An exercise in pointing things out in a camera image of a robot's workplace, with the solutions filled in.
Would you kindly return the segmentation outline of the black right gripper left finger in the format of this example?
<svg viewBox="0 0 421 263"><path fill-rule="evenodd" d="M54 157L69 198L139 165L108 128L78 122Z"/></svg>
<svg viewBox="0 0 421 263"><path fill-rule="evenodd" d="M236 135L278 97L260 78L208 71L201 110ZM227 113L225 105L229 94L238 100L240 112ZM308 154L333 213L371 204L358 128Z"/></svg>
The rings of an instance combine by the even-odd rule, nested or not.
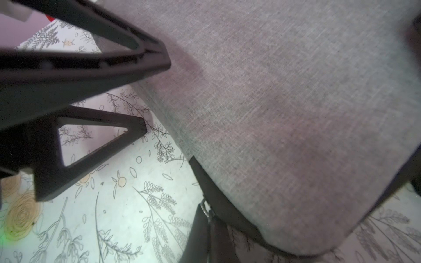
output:
<svg viewBox="0 0 421 263"><path fill-rule="evenodd" d="M206 263L209 252L209 219L206 207L199 204L180 263Z"/></svg>

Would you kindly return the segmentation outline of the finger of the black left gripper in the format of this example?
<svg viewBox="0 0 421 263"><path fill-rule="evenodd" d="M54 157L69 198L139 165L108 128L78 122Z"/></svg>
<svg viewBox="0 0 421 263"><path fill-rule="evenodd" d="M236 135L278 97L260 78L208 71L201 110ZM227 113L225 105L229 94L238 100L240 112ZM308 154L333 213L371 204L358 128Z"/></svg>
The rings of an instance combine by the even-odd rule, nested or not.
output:
<svg viewBox="0 0 421 263"><path fill-rule="evenodd" d="M127 131L66 166L59 128L65 125L122 127ZM34 175L36 201L49 201L147 133L141 117L69 106L63 110L1 129L1 178L28 168Z"/></svg>
<svg viewBox="0 0 421 263"><path fill-rule="evenodd" d="M120 44L125 50L87 54L2 49L2 129L171 67L162 41L94 2L20 1L19 4Z"/></svg>

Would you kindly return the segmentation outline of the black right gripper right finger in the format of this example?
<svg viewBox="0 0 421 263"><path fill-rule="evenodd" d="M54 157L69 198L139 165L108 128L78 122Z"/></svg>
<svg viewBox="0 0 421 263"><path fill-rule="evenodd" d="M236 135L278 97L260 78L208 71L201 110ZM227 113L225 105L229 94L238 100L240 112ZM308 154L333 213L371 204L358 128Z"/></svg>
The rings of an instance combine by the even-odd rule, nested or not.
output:
<svg viewBox="0 0 421 263"><path fill-rule="evenodd" d="M210 222L210 263L240 263L226 224L218 217Z"/></svg>

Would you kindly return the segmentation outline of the grey laptop bag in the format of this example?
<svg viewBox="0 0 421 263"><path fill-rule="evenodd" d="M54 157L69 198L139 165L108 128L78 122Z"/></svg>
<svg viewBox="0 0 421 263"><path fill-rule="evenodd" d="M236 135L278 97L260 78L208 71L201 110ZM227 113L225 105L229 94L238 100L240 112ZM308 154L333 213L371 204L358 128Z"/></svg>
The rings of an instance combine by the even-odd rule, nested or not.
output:
<svg viewBox="0 0 421 263"><path fill-rule="evenodd" d="M281 251L340 245L420 173L420 1L100 4L164 41L171 69L134 90Z"/></svg>

